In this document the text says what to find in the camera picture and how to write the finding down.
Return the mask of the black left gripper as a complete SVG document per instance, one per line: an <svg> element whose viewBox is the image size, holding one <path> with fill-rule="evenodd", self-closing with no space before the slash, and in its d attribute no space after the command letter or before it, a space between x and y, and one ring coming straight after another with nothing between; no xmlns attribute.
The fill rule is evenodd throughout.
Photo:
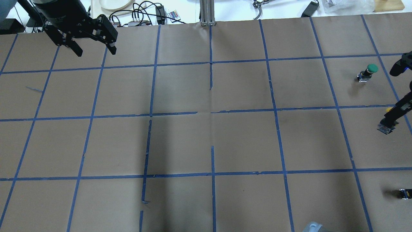
<svg viewBox="0 0 412 232"><path fill-rule="evenodd" d="M78 57L83 49L73 38L91 38L106 44L115 55L118 32L104 14L92 18L79 0L33 0L39 12L46 18L44 30L57 46L66 46Z"/></svg>

